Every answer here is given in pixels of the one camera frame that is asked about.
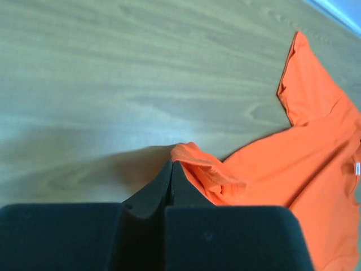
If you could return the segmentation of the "orange t shirt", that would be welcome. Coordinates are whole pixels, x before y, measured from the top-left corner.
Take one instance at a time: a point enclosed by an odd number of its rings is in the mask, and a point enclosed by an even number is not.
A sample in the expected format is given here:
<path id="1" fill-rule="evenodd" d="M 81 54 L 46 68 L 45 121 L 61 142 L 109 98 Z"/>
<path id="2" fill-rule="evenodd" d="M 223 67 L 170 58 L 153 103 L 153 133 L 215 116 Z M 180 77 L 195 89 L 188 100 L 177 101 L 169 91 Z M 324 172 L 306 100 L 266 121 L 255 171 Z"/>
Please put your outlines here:
<path id="1" fill-rule="evenodd" d="M 282 206 L 298 219 L 316 270 L 354 270 L 358 260 L 360 112 L 297 32 L 277 96 L 289 129 L 224 161 L 192 142 L 172 161 L 217 206 Z"/>

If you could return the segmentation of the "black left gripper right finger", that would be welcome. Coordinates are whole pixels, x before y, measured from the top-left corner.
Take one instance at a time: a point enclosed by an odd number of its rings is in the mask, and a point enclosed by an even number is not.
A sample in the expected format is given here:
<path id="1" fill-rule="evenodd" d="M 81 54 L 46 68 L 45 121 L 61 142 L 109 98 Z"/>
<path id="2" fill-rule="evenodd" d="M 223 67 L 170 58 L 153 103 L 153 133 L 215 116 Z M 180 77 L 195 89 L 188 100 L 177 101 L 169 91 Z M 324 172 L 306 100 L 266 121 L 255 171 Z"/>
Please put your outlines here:
<path id="1" fill-rule="evenodd" d="M 312 270 L 298 220 L 278 206 L 217 207 L 171 174 L 164 214 L 165 270 Z"/>

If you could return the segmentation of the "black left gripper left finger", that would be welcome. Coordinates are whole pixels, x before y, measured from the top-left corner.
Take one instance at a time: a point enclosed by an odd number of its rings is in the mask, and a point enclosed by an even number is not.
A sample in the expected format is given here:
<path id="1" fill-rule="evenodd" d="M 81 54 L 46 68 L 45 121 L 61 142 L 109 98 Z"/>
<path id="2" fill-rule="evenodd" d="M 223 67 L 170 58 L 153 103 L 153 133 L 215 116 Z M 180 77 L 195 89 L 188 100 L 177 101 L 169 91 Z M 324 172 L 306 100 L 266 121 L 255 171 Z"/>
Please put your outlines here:
<path id="1" fill-rule="evenodd" d="M 1 208 L 2 270 L 161 270 L 172 163 L 121 203 Z"/>

